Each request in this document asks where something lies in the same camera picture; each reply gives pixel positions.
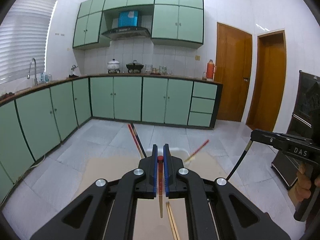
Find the window blinds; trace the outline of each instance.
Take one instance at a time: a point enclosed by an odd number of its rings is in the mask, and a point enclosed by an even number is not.
[[[49,23],[57,0],[16,0],[0,25],[0,84],[27,77],[34,57],[44,72]],[[32,63],[30,75],[34,74]]]

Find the drawer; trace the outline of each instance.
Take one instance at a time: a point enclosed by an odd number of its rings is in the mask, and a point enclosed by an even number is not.
[[[191,111],[212,114],[214,101],[205,98],[192,98]]]
[[[216,92],[217,92],[217,85],[215,84],[195,82],[193,86],[192,96],[200,97],[200,98],[215,99]]]
[[[190,112],[188,125],[210,126],[211,114]]]

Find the lid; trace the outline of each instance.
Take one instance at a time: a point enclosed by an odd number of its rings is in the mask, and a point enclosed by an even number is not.
[[[113,58],[111,61],[108,62],[108,64],[118,64],[119,65],[120,62]]]

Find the range hood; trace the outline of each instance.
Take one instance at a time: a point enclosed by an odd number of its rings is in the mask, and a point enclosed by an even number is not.
[[[151,36],[147,28],[138,27],[138,26],[117,27],[102,33],[102,35],[114,41],[119,39],[139,37],[139,36],[143,36],[143,37]]]

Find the door frame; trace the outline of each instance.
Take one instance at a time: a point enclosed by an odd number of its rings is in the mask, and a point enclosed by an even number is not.
[[[257,96],[257,90],[256,90],[256,80],[257,80],[257,72],[258,72],[258,67],[259,67],[259,52],[260,52],[260,38],[263,37],[267,37],[267,36],[271,36],[271,35],[275,35],[275,34],[281,34],[283,35],[283,41],[284,41],[284,51],[285,51],[285,58],[284,58],[284,65],[285,65],[285,78],[286,78],[286,74],[287,74],[287,46],[286,46],[286,41],[285,41],[285,31],[284,29],[278,30],[278,31],[273,31],[273,32],[268,32],[268,33],[263,33],[257,36],[257,64],[256,64],[256,76],[254,79],[254,88],[253,88],[253,94],[252,94],[252,98],[251,98],[251,103],[250,103],[250,109],[249,109],[249,113],[247,116],[247,120],[245,122],[246,125],[248,125],[248,121],[251,118],[251,114],[253,111],[253,100],[255,98],[255,96]],[[279,105],[279,109],[278,109],[278,116],[279,116],[279,111],[280,111],[280,107],[282,104],[282,100],[283,100],[283,93],[284,93],[284,89],[282,90],[282,96],[281,96],[281,103]]]
[[[247,92],[246,92],[246,99],[245,99],[245,103],[244,103],[244,109],[242,111],[242,116],[241,116],[241,119],[239,122],[241,122],[243,116],[244,116],[244,111],[245,111],[245,107],[246,107],[246,104],[247,104],[247,101],[248,101],[248,94],[249,94],[249,88],[250,88],[250,80],[251,80],[251,72],[252,72],[252,61],[253,61],[253,48],[254,48],[254,44],[253,44],[253,36],[254,34],[252,33],[249,33],[249,32],[246,32],[242,29],[239,29],[239,28],[236,28],[236,27],[233,27],[231,25],[227,25],[225,23],[221,23],[221,22],[217,22],[217,46],[216,46],[216,66],[217,66],[217,56],[218,56],[218,43],[219,43],[219,26],[222,25],[222,26],[225,26],[225,27],[230,27],[232,29],[236,29],[238,31],[242,31],[244,33],[247,33],[251,36],[251,66],[250,66],[250,72],[248,74],[248,77],[249,77],[249,83],[248,83],[248,88],[247,88]]]

